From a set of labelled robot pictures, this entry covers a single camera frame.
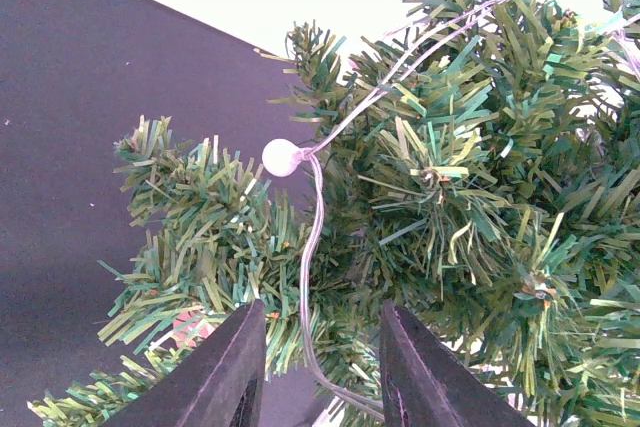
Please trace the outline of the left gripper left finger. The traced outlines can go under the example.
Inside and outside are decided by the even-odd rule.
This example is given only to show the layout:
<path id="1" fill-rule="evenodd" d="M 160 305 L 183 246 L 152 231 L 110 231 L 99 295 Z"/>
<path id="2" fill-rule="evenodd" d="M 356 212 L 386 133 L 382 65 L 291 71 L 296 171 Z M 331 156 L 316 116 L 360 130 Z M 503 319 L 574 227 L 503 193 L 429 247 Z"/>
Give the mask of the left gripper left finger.
<path id="1" fill-rule="evenodd" d="M 265 378 L 264 303 L 236 309 L 184 361 L 104 427 L 256 427 Z"/>

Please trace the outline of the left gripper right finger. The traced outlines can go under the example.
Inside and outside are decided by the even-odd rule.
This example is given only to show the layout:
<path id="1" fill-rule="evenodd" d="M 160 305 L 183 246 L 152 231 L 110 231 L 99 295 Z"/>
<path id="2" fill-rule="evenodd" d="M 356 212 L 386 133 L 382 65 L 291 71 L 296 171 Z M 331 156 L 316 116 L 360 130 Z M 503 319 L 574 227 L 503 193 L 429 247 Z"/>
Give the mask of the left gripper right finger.
<path id="1" fill-rule="evenodd" d="M 411 312 L 389 300 L 381 311 L 379 347 L 387 426 L 531 424 L 477 380 Z"/>

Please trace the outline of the small green christmas tree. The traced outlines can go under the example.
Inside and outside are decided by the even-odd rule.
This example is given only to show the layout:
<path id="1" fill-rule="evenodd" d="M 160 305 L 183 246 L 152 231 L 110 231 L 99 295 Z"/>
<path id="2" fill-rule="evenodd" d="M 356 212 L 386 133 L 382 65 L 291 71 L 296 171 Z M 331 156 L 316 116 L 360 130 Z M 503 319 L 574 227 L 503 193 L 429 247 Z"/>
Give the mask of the small green christmas tree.
<path id="1" fill-rule="evenodd" d="M 266 370 L 303 362 L 381 423 L 382 304 L 541 426 L 639 422 L 639 76 L 622 32 L 555 0 L 404 0 L 423 19 L 344 72 L 314 24 L 287 37 L 297 150 L 318 194 L 270 199 L 251 163 L 167 118 L 115 145 L 137 225 L 158 220 L 100 331 L 146 365 L 30 404 L 96 426 L 193 358 L 241 305 L 266 314 Z"/>

